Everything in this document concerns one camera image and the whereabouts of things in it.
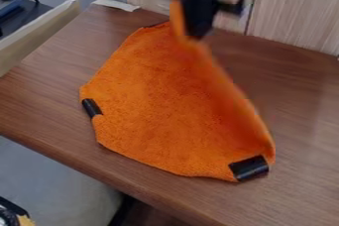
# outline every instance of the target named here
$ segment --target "wooden table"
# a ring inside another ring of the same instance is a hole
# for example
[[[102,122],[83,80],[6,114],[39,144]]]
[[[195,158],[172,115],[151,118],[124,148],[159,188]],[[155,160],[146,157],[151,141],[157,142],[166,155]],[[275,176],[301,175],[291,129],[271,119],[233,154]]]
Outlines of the wooden table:
[[[180,177],[95,142],[78,88],[137,28],[166,19],[91,6],[0,79],[0,134],[194,226],[339,225],[334,56],[222,31],[206,39],[276,139],[267,177]]]

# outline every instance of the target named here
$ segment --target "orange cloth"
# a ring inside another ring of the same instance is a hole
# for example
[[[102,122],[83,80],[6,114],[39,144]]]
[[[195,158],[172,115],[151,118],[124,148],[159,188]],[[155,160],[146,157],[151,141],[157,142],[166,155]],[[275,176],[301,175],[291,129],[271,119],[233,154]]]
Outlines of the orange cloth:
[[[80,99],[102,111],[92,119],[97,141],[186,176],[237,181],[231,163],[262,155],[273,164],[275,145],[254,107],[208,48],[183,34],[172,5],[173,26],[139,29],[81,87]]]

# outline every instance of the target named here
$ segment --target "floor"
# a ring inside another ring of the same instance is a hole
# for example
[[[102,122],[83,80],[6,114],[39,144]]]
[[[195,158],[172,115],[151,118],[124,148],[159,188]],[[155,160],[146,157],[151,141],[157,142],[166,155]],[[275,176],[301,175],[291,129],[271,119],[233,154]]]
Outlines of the floor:
[[[106,226],[121,203],[109,186],[3,137],[0,196],[42,226]]]

